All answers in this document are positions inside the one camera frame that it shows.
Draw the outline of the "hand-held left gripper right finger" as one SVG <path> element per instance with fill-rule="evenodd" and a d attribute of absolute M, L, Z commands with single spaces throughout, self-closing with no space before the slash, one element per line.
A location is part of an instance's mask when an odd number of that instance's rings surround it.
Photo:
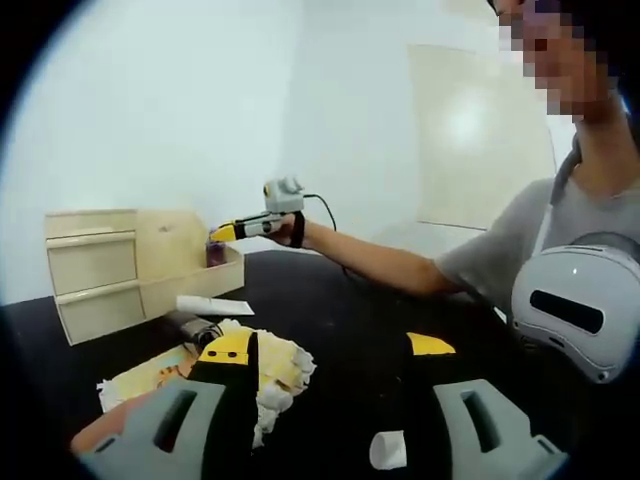
<path fill-rule="evenodd" d="M 569 456 L 449 343 L 408 332 L 402 439 L 415 479 L 552 479 Z"/>

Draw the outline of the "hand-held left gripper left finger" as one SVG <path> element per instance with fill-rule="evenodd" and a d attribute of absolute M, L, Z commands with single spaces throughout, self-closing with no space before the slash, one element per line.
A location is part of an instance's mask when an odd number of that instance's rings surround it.
<path fill-rule="evenodd" d="M 258 336 L 209 343 L 79 458 L 96 479 L 245 479 L 258 411 Z"/>

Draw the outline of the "person's left hand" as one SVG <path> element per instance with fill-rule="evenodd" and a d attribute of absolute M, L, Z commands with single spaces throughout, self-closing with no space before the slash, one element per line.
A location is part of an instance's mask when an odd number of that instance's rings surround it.
<path fill-rule="evenodd" d="M 104 413 L 73 437 L 71 451 L 75 454 L 90 451 L 105 438 L 121 434 L 130 411 L 144 403 L 151 395 L 152 392 L 149 392 L 129 399 Z"/>

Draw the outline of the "person's right hand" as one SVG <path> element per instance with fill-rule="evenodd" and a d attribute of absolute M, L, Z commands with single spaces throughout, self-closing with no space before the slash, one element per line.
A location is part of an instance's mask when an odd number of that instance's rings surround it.
<path fill-rule="evenodd" d="M 276 243 L 293 249 L 301 249 L 305 240 L 306 218 L 301 211 L 285 214 L 280 228 L 268 235 Z"/>

